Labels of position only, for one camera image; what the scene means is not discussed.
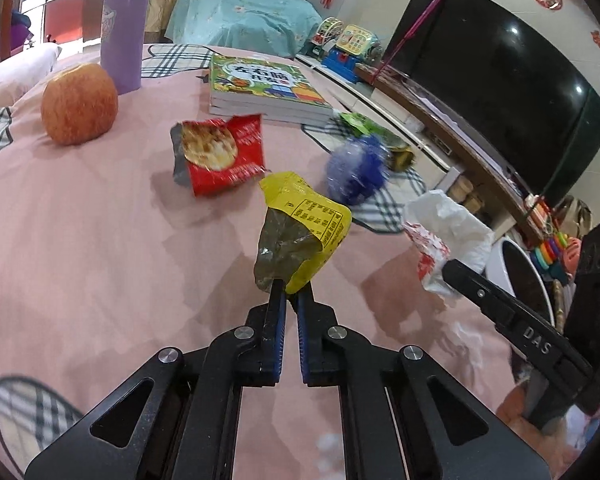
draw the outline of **purple bottle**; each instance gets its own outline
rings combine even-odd
[[[118,95],[140,88],[148,3],[149,0],[104,0],[100,64],[116,84]]]

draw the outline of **triangular cutout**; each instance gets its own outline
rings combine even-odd
[[[427,384],[451,444],[462,446],[474,438],[487,434],[489,431],[487,424],[447,390],[437,378],[431,378]]]
[[[138,384],[91,425],[91,434],[116,447],[126,447],[153,387],[151,380]]]

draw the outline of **book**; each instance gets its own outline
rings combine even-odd
[[[249,107],[252,113],[276,110],[280,116],[303,112],[325,118],[333,114],[331,105],[295,66],[214,54],[209,83],[211,105],[217,108],[232,102]]]
[[[221,117],[233,117],[236,115],[249,115],[249,114],[261,114],[265,119],[269,121],[281,121],[282,123],[298,123],[308,124],[309,126],[324,126],[329,118],[323,116],[317,116],[315,114],[302,114],[302,112],[295,112],[293,115],[287,113],[280,113],[279,110],[270,110],[268,112],[258,110],[258,107],[243,107],[240,105],[233,105],[227,107],[217,107],[211,105],[209,107],[209,113],[218,115]]]

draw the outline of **television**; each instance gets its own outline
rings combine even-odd
[[[389,56],[432,0],[411,0]],[[600,97],[548,40],[491,0],[442,0],[391,66],[470,126],[527,190],[555,205],[600,148]]]

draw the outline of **metal screw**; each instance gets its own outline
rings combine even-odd
[[[163,348],[158,354],[158,359],[165,364],[173,363],[177,358],[178,351],[175,348]]]
[[[332,326],[327,330],[327,335],[331,339],[344,339],[347,336],[347,329],[343,326]]]
[[[405,346],[402,353],[409,361],[419,361],[424,355],[422,348],[416,345]]]
[[[234,335],[238,339],[251,339],[253,337],[253,328],[250,326],[239,326],[234,330]]]

